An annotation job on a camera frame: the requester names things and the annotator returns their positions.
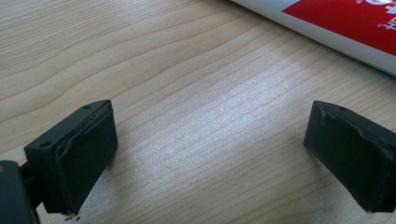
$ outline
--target wooden table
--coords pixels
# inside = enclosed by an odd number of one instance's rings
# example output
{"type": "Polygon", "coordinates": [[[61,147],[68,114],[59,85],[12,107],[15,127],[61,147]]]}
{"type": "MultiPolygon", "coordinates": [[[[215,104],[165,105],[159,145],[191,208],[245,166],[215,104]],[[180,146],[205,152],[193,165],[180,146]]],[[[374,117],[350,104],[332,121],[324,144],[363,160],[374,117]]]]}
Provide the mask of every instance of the wooden table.
{"type": "Polygon", "coordinates": [[[111,99],[120,145],[42,223],[395,223],[303,146],[314,100],[396,131],[396,79],[227,0],[2,1],[0,159],[111,99]]]}

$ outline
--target red and white packaging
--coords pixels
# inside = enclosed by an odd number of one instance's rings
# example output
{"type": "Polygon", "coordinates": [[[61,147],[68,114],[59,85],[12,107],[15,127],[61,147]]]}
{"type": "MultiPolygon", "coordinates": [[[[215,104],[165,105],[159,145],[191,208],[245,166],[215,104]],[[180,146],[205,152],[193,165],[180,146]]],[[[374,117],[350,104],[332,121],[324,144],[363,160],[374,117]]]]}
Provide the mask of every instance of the red and white packaging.
{"type": "Polygon", "coordinates": [[[396,0],[233,0],[396,76],[396,0]]]}

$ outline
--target black bracket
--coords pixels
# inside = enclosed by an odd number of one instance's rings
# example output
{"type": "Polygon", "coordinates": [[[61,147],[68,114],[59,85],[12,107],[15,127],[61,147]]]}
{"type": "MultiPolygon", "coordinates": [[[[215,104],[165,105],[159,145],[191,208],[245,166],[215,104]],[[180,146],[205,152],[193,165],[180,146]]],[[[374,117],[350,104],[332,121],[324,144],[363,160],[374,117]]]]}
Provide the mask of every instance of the black bracket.
{"type": "Polygon", "coordinates": [[[111,101],[84,105],[27,145],[21,167],[0,161],[0,223],[38,223],[41,202],[77,214],[117,145],[111,101]]]}

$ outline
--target black plastic piece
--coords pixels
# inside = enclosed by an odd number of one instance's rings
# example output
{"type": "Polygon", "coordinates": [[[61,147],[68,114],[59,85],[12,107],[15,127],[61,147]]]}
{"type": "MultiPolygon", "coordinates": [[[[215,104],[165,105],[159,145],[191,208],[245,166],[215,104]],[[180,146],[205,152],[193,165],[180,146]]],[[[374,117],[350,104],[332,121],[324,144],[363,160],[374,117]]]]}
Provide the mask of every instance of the black plastic piece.
{"type": "Polygon", "coordinates": [[[396,134],[343,108],[315,101],[304,145],[368,212],[396,206],[396,134]]]}
{"type": "Polygon", "coordinates": [[[42,179],[46,210],[77,214],[117,145],[113,108],[105,100],[84,105],[26,146],[31,171],[25,173],[42,179]]]}
{"type": "Polygon", "coordinates": [[[15,161],[0,161],[0,223],[39,223],[15,161]]]}

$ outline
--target black object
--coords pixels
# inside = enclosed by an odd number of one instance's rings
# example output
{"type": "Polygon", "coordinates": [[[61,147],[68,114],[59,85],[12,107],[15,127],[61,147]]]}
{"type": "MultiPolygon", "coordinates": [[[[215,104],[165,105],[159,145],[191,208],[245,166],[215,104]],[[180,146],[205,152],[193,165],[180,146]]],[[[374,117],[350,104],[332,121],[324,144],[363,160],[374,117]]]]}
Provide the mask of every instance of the black object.
{"type": "MultiPolygon", "coordinates": [[[[25,147],[28,162],[18,172],[11,161],[2,161],[14,179],[5,180],[0,173],[0,186],[8,191],[21,188],[25,193],[20,197],[32,208],[43,202],[49,213],[77,214],[117,145],[111,101],[84,105],[25,147]]],[[[3,196],[1,191],[1,203],[24,208],[21,201],[3,202],[3,196]]],[[[1,207],[1,213],[15,215],[20,209],[1,207]]]]}
{"type": "Polygon", "coordinates": [[[396,206],[396,133],[339,105],[315,101],[304,145],[368,212],[396,206]]]}

